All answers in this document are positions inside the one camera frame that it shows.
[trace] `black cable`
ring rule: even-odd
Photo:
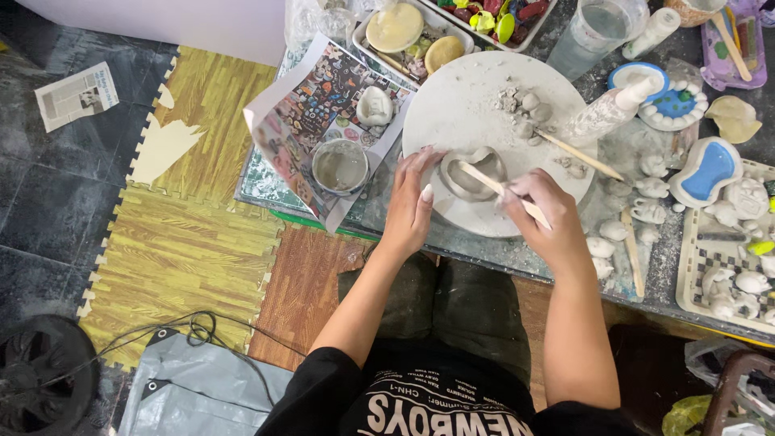
[[[197,317],[199,317],[201,315],[207,315],[208,317],[210,317],[210,321],[212,322],[212,327],[210,327],[210,329],[208,329],[207,327],[205,327],[204,325],[200,324],[197,321]],[[198,310],[196,312],[191,312],[188,315],[184,315],[182,317],[175,318],[174,320],[167,321],[166,323],[163,323],[163,324],[149,324],[149,325],[146,325],[146,326],[134,328],[134,329],[129,330],[129,331],[123,333],[123,334],[120,334],[119,336],[116,336],[115,338],[113,338],[112,341],[110,341],[99,353],[97,353],[97,355],[95,357],[90,359],[88,362],[84,362],[84,363],[76,366],[74,369],[71,369],[68,373],[66,373],[64,375],[60,375],[58,377],[55,377],[55,378],[53,378],[53,379],[51,379],[51,380],[49,380],[47,382],[44,382],[44,383],[42,383],[42,384],[40,384],[40,385],[38,385],[38,386],[36,386],[34,388],[25,389],[24,391],[22,391],[20,393],[13,393],[13,394],[10,394],[10,395],[5,396],[3,398],[0,398],[0,401],[11,400],[11,399],[16,398],[18,396],[26,395],[27,392],[35,391],[35,390],[38,390],[38,389],[41,389],[41,388],[44,388],[44,387],[47,387],[47,386],[51,386],[54,383],[59,382],[60,380],[72,377],[73,375],[76,375],[79,371],[81,371],[82,369],[84,369],[84,368],[88,367],[89,365],[91,365],[92,363],[96,362],[103,355],[109,353],[110,351],[114,351],[114,350],[117,350],[117,349],[119,349],[121,347],[124,347],[124,346],[126,346],[128,344],[132,344],[133,342],[139,341],[140,339],[144,338],[145,336],[148,336],[149,334],[155,334],[159,330],[164,330],[164,329],[168,329],[168,328],[175,329],[177,327],[188,327],[188,333],[186,334],[186,342],[190,346],[198,347],[198,346],[200,346],[200,345],[202,345],[204,343],[211,344],[212,340],[215,339],[217,342],[220,343],[219,346],[221,346],[223,348],[226,348],[227,350],[231,351],[232,354],[235,355],[239,360],[241,360],[241,361],[245,362],[246,364],[248,364],[251,367],[251,369],[253,371],[255,371],[256,374],[258,374],[258,377],[261,380],[261,384],[263,384],[263,388],[264,388],[264,390],[267,393],[267,398],[269,399],[269,403],[272,405],[272,407],[274,407],[274,401],[272,400],[272,397],[269,394],[269,386],[267,384],[267,380],[264,378],[264,374],[262,374],[261,371],[258,369],[258,367],[253,363],[253,360],[251,358],[249,358],[249,357],[247,357],[247,356],[245,356],[245,355],[243,355],[241,353],[238,353],[238,352],[232,350],[231,348],[227,347],[226,343],[223,340],[221,340],[220,337],[215,335],[215,322],[216,322],[216,318],[223,318],[224,320],[230,320],[233,323],[237,323],[237,324],[243,325],[245,327],[248,327],[251,330],[254,330],[254,331],[257,331],[258,333],[261,333],[263,336],[268,337],[272,341],[277,342],[278,344],[282,345],[283,347],[286,347],[287,349],[293,351],[297,355],[300,355],[302,357],[307,357],[306,354],[302,353],[301,351],[297,350],[296,348],[291,347],[290,345],[286,345],[286,344],[282,343],[277,338],[273,337],[272,335],[268,334],[267,332],[261,330],[258,327],[250,325],[250,324],[248,324],[248,323],[246,323],[244,321],[237,320],[235,318],[228,317],[226,315],[222,315],[220,313],[213,312],[211,310]],[[115,345],[116,342],[122,340],[124,337],[127,337],[130,334],[135,334],[135,333],[143,332],[144,330],[147,330],[147,331],[145,331],[140,336],[135,337],[133,339],[129,339],[128,341],[122,342],[121,344]],[[198,341],[198,343],[195,343],[195,342],[193,342],[191,340],[193,337],[195,337],[195,339]]]

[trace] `ceramic cup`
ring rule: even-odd
[[[665,6],[680,15],[681,27],[701,25],[722,10],[724,5],[726,0],[665,0]]]
[[[369,180],[369,159],[359,144],[336,138],[315,150],[312,177],[321,188],[335,196],[351,196]]]

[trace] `newspaper clipping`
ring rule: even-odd
[[[108,64],[102,62],[78,74],[35,90],[46,132],[82,116],[119,104]]]
[[[366,126],[357,118],[358,101],[370,86],[385,91],[394,103],[393,120],[386,126]],[[366,151],[373,174],[401,132],[414,94],[318,33],[301,62],[243,112],[263,159],[334,233],[360,192],[339,198],[324,191],[312,176],[315,150],[344,137]]]

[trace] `checkered tray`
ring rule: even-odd
[[[764,180],[775,180],[775,168],[753,161],[743,162],[746,174],[754,178],[764,177]],[[770,226],[775,223],[772,213],[766,213],[759,218],[759,227],[764,230],[765,238]],[[715,318],[709,309],[707,296],[702,295],[702,277],[706,271],[714,266],[732,269],[736,274],[743,271],[762,272],[759,257],[748,254],[741,258],[738,245],[744,243],[727,242],[717,240],[698,240],[700,233],[731,232],[729,227],[722,226],[716,219],[698,209],[687,209],[684,218],[684,240],[680,251],[680,264],[678,267],[678,286],[676,287],[676,301],[681,309],[697,313],[706,317]],[[736,285],[730,288],[732,296],[742,292]],[[747,319],[748,310],[741,307],[734,317],[727,320],[730,323],[744,327],[757,329],[766,333],[775,334],[775,326],[764,322],[764,313],[775,309],[775,295],[773,290],[762,292],[759,296],[759,315],[751,320]]]

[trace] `black pants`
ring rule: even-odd
[[[339,274],[339,301],[361,269]],[[488,358],[530,386],[530,347],[512,278],[443,258],[439,267],[414,253],[393,281],[377,337],[435,337]]]

